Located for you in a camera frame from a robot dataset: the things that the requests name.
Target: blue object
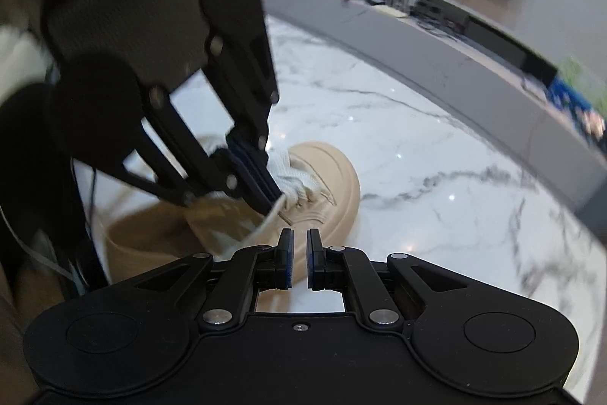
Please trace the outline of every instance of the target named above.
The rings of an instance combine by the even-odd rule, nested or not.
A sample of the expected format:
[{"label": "blue object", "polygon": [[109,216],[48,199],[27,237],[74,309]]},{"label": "blue object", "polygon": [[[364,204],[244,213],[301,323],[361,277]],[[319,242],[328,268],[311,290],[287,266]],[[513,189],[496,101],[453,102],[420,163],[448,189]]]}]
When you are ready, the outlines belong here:
[{"label": "blue object", "polygon": [[550,102],[559,110],[569,108],[572,111],[581,109],[584,112],[587,112],[593,108],[592,104],[586,100],[582,94],[575,91],[565,81],[558,77],[554,79],[548,88],[547,96]]},{"label": "blue object", "polygon": [[291,288],[293,286],[293,256],[294,252],[294,242],[290,242],[287,251],[286,251],[286,286],[287,288]]}]

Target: green plant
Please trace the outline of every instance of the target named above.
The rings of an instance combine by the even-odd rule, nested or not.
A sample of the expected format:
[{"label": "green plant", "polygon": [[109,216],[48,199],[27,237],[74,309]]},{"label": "green plant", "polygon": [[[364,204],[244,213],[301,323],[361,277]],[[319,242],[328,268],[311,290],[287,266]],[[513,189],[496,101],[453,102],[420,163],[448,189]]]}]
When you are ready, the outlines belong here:
[{"label": "green plant", "polygon": [[578,76],[582,73],[582,66],[573,58],[567,57],[559,69],[559,75],[570,87],[576,84]]}]

